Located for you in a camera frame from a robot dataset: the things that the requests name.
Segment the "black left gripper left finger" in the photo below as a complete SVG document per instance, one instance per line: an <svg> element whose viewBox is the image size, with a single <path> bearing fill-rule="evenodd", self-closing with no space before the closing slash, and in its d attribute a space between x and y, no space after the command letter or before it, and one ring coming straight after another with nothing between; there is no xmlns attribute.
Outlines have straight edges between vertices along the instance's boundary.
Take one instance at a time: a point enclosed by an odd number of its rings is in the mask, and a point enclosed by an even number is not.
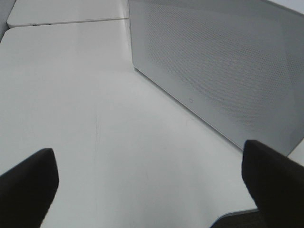
<svg viewBox="0 0 304 228"><path fill-rule="evenodd" d="M0 176L0 226L39 228L59 186L54 151L41 149Z"/></svg>

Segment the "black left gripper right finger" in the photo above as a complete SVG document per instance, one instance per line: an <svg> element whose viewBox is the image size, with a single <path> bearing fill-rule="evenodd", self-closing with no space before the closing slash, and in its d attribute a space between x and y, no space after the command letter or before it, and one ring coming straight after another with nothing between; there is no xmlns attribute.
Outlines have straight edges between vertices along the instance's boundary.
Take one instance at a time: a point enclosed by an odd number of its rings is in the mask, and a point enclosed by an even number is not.
<svg viewBox="0 0 304 228"><path fill-rule="evenodd" d="M269 228L304 226L303 166L257 140L247 140L241 175Z"/></svg>

